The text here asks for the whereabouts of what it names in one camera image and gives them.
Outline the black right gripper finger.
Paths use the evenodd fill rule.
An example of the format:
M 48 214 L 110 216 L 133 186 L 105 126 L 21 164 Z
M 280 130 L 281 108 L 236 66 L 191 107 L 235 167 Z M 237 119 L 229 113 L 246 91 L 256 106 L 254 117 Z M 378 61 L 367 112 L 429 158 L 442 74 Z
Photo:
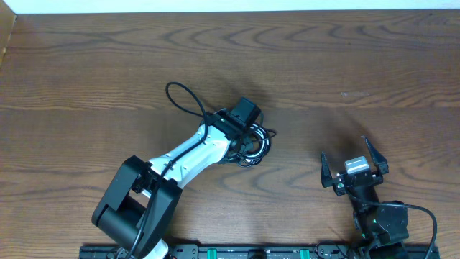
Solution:
M 384 175 L 389 173 L 389 166 L 387 159 L 374 147 L 374 145 L 370 142 L 370 140 L 366 136 L 362 136 L 364 142 L 367 146 L 369 151 L 370 157 L 374 166 L 376 167 L 377 171 L 380 175 Z
M 334 184 L 325 152 L 321 153 L 321 184 L 324 188 L 328 188 Z

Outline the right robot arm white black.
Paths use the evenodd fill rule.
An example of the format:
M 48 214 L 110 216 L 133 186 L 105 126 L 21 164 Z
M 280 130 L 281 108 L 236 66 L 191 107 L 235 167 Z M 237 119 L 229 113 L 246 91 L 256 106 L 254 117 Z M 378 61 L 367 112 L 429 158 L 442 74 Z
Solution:
M 408 258 L 404 240 L 409 238 L 408 209 L 401 201 L 381 202 L 375 186 L 389 172 L 387 159 L 364 138 L 375 170 L 364 156 L 348 160 L 345 170 L 332 176 L 324 152 L 321 153 L 321 184 L 333 188 L 337 196 L 347 195 L 353 207 L 353 220 L 362 240 L 347 251 L 348 258 Z

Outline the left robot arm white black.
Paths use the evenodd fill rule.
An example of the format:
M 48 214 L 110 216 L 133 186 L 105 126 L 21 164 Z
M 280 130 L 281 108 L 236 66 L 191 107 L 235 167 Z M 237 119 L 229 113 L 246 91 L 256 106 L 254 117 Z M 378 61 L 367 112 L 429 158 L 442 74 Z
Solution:
M 218 163 L 258 164 L 270 146 L 257 119 L 258 108 L 222 109 L 202 114 L 189 139 L 173 150 L 143 161 L 133 155 L 119 167 L 91 221 L 119 246 L 121 258 L 164 258 L 163 236 L 183 189 Z

